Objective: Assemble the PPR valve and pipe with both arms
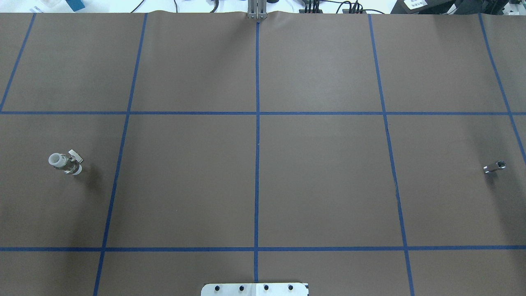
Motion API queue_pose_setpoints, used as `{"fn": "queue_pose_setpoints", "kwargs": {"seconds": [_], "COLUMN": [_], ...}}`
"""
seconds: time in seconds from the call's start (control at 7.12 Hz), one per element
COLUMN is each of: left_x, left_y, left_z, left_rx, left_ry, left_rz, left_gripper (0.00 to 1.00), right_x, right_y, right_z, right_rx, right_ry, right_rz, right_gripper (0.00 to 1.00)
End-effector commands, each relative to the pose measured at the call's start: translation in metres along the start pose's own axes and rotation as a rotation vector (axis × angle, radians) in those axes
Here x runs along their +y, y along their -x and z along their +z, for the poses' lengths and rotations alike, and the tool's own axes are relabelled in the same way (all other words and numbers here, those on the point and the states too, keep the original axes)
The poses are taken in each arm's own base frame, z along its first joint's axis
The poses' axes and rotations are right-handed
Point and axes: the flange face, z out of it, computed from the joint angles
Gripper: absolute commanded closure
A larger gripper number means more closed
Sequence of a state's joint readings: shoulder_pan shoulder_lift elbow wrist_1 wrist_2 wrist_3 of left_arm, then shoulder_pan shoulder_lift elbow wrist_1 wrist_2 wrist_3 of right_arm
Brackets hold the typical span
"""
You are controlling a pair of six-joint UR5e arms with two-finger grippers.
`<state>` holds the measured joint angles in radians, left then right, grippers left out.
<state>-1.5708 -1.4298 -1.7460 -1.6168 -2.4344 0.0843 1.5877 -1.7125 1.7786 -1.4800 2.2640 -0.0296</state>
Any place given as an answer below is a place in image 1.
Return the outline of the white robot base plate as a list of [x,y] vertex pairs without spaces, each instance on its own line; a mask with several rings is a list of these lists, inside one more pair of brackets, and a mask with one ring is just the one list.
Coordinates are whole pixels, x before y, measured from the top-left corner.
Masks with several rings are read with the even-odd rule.
[[201,289],[201,296],[308,296],[307,283],[212,283]]

